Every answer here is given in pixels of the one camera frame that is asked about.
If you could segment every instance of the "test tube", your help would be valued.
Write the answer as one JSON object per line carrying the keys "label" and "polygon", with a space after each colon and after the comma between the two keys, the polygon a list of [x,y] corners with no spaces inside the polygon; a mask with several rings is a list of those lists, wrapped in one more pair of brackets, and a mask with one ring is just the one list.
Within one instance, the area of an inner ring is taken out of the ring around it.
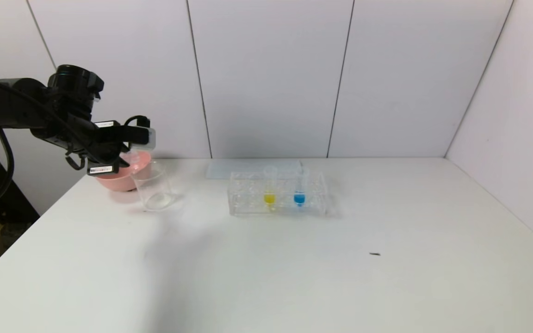
{"label": "test tube", "polygon": [[272,208],[277,200],[277,196],[275,195],[277,190],[277,168],[272,165],[265,167],[264,175],[265,193],[263,200],[269,208]]}
{"label": "test tube", "polygon": [[310,179],[310,170],[308,168],[297,169],[296,174],[296,192],[293,196],[293,201],[298,207],[302,207],[305,203],[305,192],[307,192],[308,182]]}

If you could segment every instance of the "test tube with blue liquid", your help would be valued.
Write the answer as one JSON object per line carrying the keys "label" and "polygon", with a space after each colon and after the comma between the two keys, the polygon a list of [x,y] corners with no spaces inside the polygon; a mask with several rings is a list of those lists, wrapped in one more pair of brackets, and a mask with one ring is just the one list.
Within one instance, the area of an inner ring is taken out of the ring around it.
{"label": "test tube with blue liquid", "polygon": [[305,204],[305,193],[308,190],[310,180],[310,170],[308,168],[299,167],[296,173],[296,192],[293,195],[293,201],[298,207],[303,207]]}

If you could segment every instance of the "clear acrylic rack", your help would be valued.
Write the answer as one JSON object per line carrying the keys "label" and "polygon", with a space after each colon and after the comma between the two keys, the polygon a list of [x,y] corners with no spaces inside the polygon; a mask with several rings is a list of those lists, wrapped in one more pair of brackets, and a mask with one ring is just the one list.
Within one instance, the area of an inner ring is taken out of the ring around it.
{"label": "clear acrylic rack", "polygon": [[[324,175],[307,175],[302,190],[298,192],[295,173],[278,174],[276,179],[269,179],[265,173],[231,173],[230,214],[325,215],[328,190]],[[298,195],[304,196],[302,200],[298,200]]]}

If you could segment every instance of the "label sticker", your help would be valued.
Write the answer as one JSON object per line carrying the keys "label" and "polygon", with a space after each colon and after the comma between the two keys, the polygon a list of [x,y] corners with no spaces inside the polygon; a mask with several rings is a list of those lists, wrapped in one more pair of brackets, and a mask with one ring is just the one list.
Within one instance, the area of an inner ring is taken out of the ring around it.
{"label": "label sticker", "polygon": [[99,123],[94,123],[94,124],[96,124],[96,126],[98,128],[114,126],[114,122],[112,122],[112,121],[110,121],[110,122],[99,122]]}
{"label": "label sticker", "polygon": [[89,169],[89,173],[109,173],[110,171],[112,171],[112,165],[97,166]]}

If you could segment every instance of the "clear plastic cup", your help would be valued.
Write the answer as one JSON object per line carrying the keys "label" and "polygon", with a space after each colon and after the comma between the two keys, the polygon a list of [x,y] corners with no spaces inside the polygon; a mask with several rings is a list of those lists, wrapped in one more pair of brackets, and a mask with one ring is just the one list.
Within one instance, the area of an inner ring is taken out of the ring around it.
{"label": "clear plastic cup", "polygon": [[152,160],[131,177],[146,210],[162,210],[172,202],[174,194],[170,188],[166,167],[161,162]]}

